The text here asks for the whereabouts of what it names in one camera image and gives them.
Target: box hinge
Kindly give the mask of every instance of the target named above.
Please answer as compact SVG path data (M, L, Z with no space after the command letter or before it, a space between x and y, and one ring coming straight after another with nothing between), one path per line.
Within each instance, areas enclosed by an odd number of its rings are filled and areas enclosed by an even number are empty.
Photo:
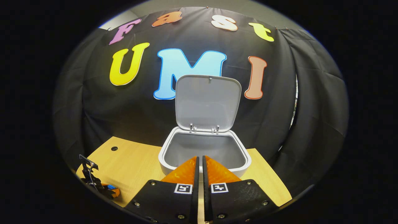
M190 125L190 127L189 127L189 132L191 133L191 132L196 132L196 127L195 126L193 126L193 124L191 123L191 125Z
M218 135L219 134L219 129L220 129L220 126L219 125L217 125L217 127L216 128L212 128L211 129L211 133L212 134L214 134L214 132L216 133L216 135Z

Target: letter m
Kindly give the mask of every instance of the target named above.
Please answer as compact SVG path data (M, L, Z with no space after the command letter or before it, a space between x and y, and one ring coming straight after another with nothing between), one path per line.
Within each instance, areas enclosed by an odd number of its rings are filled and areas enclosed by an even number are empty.
M183 75L212 75L221 76L222 63L226 55L218 51L206 51L193 67L189 64L181 49L163 49L158 52L162 59L159 88L153 93L158 100L172 100L176 97L173 89L173 79L177 81Z

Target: orange letter a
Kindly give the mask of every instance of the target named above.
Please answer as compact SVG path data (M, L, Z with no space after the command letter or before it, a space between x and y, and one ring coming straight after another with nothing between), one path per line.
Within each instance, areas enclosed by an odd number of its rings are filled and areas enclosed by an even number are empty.
M178 20L182 19L181 13L182 12L177 11L177 12L170 12L170 13L164 14L164 15L160 16L158 18L158 20L156 20L152 24L152 26L155 27L155 26L160 26L163 24L169 24L169 23L178 21Z

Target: open lid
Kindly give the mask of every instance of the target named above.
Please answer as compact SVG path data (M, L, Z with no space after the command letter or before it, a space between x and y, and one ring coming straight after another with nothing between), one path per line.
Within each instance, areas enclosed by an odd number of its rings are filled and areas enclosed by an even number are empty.
M180 128L228 131L235 121L242 87L231 78L184 75L176 83L176 120Z

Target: gray wall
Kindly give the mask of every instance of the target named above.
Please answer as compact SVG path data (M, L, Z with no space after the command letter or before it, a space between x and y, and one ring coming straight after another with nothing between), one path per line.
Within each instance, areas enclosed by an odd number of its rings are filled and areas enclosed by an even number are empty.
M111 27L111 29L114 29L128 21L153 12L189 6L208 6L238 12L270 25L275 25L278 29L285 29L285 26L292 29L303 29L281 13L252 0L149 0L126 10L100 28L108 29Z

